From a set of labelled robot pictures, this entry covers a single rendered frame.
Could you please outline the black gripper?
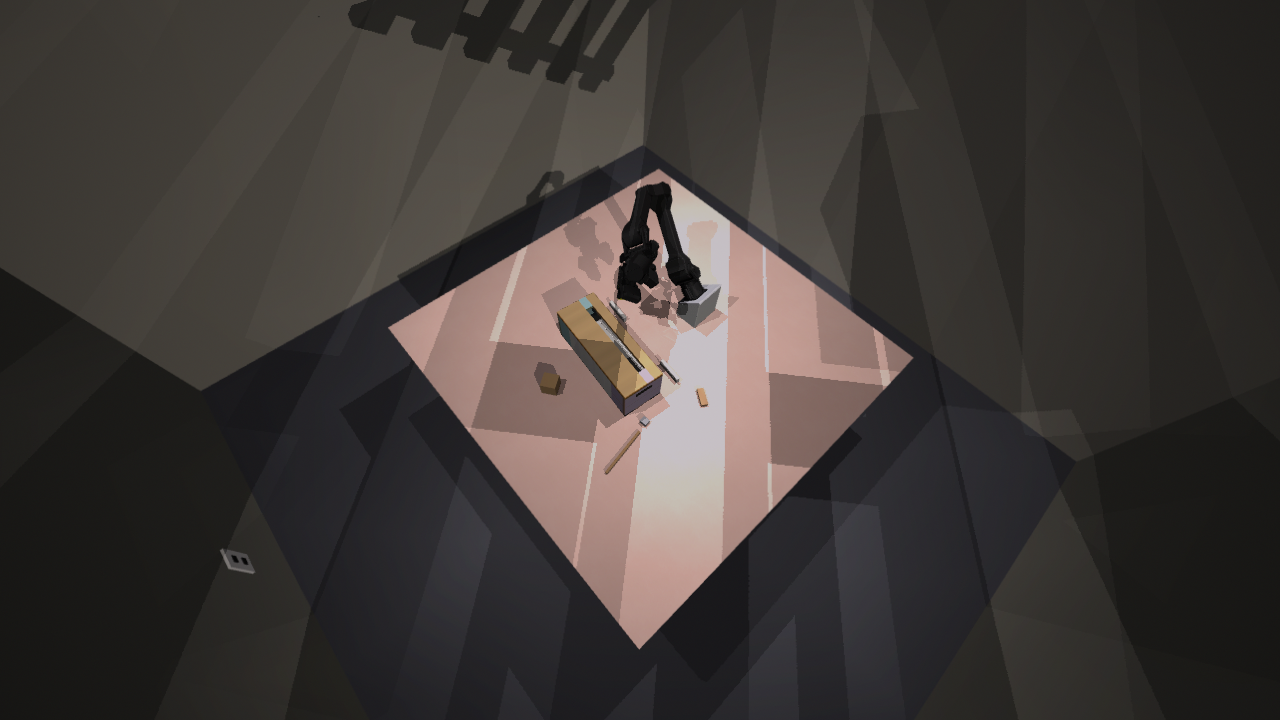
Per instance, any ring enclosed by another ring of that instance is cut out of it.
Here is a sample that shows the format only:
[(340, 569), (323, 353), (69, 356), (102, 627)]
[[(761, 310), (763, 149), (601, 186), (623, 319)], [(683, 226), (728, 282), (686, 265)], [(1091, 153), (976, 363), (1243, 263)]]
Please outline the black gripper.
[[(620, 263), (623, 263), (626, 259), (628, 258), (625, 258), (625, 252), (622, 252), (620, 255)], [(627, 264), (623, 263), (623, 266), (620, 266), (618, 281), (617, 281), (617, 290), (618, 290), (617, 299), (623, 299), (628, 302), (639, 304), (641, 301), (641, 291), (637, 288), (636, 284), (636, 282), (639, 281), (628, 279), (628, 277), (625, 274), (626, 265)]]

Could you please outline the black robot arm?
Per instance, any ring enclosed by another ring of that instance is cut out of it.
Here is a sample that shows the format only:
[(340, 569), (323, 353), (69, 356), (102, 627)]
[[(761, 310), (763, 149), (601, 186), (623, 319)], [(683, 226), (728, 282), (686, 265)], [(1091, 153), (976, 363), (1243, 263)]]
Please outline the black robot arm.
[[(628, 258), (625, 260), (627, 264), (625, 274), (630, 281), (639, 281), (637, 284), (644, 283), (650, 290), (659, 284), (657, 265), (652, 263), (657, 259), (660, 246), (655, 240), (649, 241), (649, 227), (646, 225), (646, 218), (652, 208), (657, 213), (660, 232), (669, 255), (668, 263), (666, 263), (669, 281), (675, 286), (680, 284), (684, 300), (698, 300), (707, 290), (703, 288), (699, 281), (699, 277), (701, 277), (699, 266), (691, 263), (681, 247), (671, 213), (673, 199), (669, 184), (664, 181), (657, 184), (644, 184), (635, 191), (635, 195), (632, 215), (621, 234), (625, 258)], [(646, 270), (648, 274), (645, 274)]]

